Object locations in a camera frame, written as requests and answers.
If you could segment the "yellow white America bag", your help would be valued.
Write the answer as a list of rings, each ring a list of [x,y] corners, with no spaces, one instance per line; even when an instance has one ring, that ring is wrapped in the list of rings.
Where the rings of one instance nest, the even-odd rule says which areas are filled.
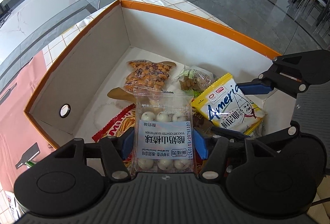
[[[216,127],[251,135],[266,113],[246,97],[230,73],[207,87],[191,106]]]

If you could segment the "yogurt hawthorn ball bag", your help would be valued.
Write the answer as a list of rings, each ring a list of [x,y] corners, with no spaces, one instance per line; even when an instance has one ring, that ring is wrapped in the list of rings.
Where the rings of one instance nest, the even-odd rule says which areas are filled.
[[[131,171],[192,173],[195,153],[192,135],[193,92],[134,92],[135,127]]]

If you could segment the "clear green snack bag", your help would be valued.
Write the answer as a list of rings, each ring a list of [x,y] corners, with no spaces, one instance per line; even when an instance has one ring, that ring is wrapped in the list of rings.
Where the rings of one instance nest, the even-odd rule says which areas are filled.
[[[183,91],[203,92],[213,84],[217,76],[197,66],[185,66],[179,75],[174,77],[173,83],[179,83]]]

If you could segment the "orange peanut snack bag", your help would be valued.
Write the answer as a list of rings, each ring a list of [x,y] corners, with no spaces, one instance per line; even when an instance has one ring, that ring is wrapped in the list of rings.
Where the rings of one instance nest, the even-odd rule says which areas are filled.
[[[131,72],[126,76],[122,87],[113,88],[107,93],[108,98],[136,103],[135,93],[162,92],[176,68],[171,61],[152,62],[139,59],[130,60],[127,66]]]

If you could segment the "red fries snack bag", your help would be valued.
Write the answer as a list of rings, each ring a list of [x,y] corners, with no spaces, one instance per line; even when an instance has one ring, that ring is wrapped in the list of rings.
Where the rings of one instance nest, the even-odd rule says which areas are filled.
[[[115,140],[115,147],[126,165],[131,162],[131,152],[134,143],[135,104],[125,107],[118,115],[112,118],[105,127],[92,136],[94,142],[104,137]]]

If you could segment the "orange white storage box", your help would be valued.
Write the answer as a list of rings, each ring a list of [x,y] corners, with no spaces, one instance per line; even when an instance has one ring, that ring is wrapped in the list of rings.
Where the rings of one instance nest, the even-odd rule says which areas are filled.
[[[43,138],[59,148],[86,142],[126,101],[108,97],[122,87],[131,60],[169,61],[172,76],[198,66],[220,77],[249,82],[278,53],[222,24],[167,7],[119,0],[94,18],[63,50],[28,101],[25,114]]]

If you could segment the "pink paper mat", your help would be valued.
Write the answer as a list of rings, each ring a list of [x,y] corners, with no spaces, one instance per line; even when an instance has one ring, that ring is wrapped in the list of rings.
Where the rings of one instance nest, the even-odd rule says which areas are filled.
[[[26,104],[45,73],[44,55],[39,52],[1,93],[1,186],[6,191],[13,191],[15,180],[27,169],[25,166],[16,168],[16,165],[34,143],[40,150],[34,158],[37,162],[54,151],[24,114]]]

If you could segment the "white TV console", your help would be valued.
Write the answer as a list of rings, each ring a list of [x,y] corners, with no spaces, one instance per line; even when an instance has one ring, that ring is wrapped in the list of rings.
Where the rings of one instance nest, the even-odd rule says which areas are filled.
[[[25,0],[1,27],[1,62],[37,28],[79,0]]]

